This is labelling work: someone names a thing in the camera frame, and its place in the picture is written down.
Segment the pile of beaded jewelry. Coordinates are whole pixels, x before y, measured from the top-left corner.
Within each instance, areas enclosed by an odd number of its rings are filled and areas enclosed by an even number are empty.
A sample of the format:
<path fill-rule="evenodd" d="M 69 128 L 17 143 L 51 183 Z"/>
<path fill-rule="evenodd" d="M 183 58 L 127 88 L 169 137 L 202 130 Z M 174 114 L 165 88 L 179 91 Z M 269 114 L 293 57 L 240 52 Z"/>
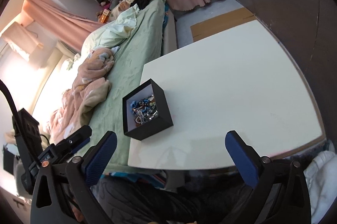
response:
<path fill-rule="evenodd" d="M 134 116 L 135 125 L 137 127 L 152 121 L 159 115 L 154 95 L 133 101 L 130 104 L 130 110 Z"/>

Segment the black square jewelry box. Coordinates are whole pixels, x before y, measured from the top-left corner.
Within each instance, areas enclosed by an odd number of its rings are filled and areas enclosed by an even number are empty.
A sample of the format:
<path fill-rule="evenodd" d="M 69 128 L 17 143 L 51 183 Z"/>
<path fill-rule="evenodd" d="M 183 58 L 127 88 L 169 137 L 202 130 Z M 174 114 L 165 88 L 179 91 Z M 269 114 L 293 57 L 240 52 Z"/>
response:
<path fill-rule="evenodd" d="M 122 98 L 122 115 L 124 135 L 139 141 L 173 126 L 164 90 L 152 79 Z"/>

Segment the pink floral blanket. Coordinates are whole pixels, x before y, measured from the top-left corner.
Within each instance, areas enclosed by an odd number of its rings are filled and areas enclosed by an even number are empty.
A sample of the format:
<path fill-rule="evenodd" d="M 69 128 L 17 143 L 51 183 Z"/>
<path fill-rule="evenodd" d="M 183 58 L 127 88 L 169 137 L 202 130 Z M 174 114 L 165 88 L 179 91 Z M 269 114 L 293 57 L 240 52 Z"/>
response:
<path fill-rule="evenodd" d="M 63 93 L 60 107 L 47 123 L 46 130 L 53 144 L 89 124 L 93 109 L 110 92 L 112 83 L 106 76 L 113 66 L 114 52 L 104 47 L 92 50 L 80 64 L 72 87 Z"/>

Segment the dark patterned trouser leg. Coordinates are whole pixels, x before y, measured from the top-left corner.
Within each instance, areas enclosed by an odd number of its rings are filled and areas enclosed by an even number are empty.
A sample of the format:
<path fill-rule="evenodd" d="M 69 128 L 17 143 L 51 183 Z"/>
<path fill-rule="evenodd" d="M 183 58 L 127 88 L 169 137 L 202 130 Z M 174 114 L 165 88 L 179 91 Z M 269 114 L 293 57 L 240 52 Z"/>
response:
<path fill-rule="evenodd" d="M 176 192 L 102 177 L 92 191 L 114 223 L 233 223 L 252 188 L 238 175 L 197 178 Z"/>

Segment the white bedside table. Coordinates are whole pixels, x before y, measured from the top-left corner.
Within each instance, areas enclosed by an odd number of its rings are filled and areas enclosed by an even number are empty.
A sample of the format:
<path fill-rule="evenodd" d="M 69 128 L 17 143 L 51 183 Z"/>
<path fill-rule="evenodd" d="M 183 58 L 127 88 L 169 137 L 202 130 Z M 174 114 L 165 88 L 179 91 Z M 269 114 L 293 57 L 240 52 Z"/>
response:
<path fill-rule="evenodd" d="M 257 20 L 144 65 L 163 90 L 173 125 L 132 140 L 128 164 L 164 170 L 228 168 L 235 130 L 262 156 L 286 157 L 325 137 L 318 107 L 284 49 Z"/>

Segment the green bed sheet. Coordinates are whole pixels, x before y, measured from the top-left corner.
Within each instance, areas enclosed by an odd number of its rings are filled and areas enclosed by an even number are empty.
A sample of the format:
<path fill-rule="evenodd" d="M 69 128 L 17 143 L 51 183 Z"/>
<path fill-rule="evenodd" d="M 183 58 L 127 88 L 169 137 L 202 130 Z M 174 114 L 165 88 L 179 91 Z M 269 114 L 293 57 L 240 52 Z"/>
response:
<path fill-rule="evenodd" d="M 106 100 L 94 108 L 89 123 L 92 128 L 90 142 L 77 153 L 84 155 L 107 131 L 115 132 L 118 145 L 105 169 L 106 173 L 157 173 L 154 169 L 135 168 L 127 164 L 130 138 L 123 133 L 122 98 L 139 86 L 143 66 L 161 55 L 164 6 L 165 0 L 152 0 L 137 15 L 136 28 L 132 30 L 130 38 L 122 43 L 107 76 L 112 88 Z"/>

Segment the light green pillow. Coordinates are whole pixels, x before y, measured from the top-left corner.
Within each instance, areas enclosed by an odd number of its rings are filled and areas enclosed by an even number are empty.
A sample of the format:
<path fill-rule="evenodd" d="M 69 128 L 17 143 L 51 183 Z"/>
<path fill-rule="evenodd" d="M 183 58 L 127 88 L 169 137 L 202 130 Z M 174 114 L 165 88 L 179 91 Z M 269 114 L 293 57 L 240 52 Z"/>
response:
<path fill-rule="evenodd" d="M 113 48 L 123 43 L 136 28 L 139 12 L 140 9 L 136 4 L 122 12 L 114 22 L 105 24 L 90 33 L 84 41 L 80 55 L 87 57 L 94 49 Z"/>

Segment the pink curtain left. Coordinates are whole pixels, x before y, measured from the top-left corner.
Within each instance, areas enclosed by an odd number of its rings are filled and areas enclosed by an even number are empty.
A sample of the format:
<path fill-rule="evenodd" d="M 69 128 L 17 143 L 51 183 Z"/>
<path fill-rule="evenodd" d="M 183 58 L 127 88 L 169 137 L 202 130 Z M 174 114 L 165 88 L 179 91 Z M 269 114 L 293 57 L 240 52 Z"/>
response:
<path fill-rule="evenodd" d="M 23 10 L 29 17 L 76 51 L 85 39 L 103 24 L 62 9 L 52 0 L 24 0 Z"/>

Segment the brown cardboard floor sheet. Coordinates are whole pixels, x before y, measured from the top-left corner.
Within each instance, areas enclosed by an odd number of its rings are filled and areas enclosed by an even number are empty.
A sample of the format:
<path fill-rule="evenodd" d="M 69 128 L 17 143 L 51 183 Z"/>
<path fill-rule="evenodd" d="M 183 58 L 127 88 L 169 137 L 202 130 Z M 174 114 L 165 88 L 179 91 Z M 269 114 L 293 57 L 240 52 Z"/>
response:
<path fill-rule="evenodd" d="M 190 27 L 193 42 L 202 40 L 206 37 L 210 37 L 241 24 L 251 22 L 255 19 L 255 15 L 244 7 L 207 19 Z"/>

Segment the orange box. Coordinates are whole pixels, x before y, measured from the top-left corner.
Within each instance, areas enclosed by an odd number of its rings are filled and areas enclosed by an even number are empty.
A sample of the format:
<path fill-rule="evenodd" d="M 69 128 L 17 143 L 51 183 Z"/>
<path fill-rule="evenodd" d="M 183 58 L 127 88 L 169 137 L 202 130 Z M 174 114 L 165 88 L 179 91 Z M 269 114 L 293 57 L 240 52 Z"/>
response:
<path fill-rule="evenodd" d="M 110 10 L 104 9 L 102 11 L 102 14 L 99 16 L 99 22 L 107 23 L 109 16 L 110 16 Z"/>

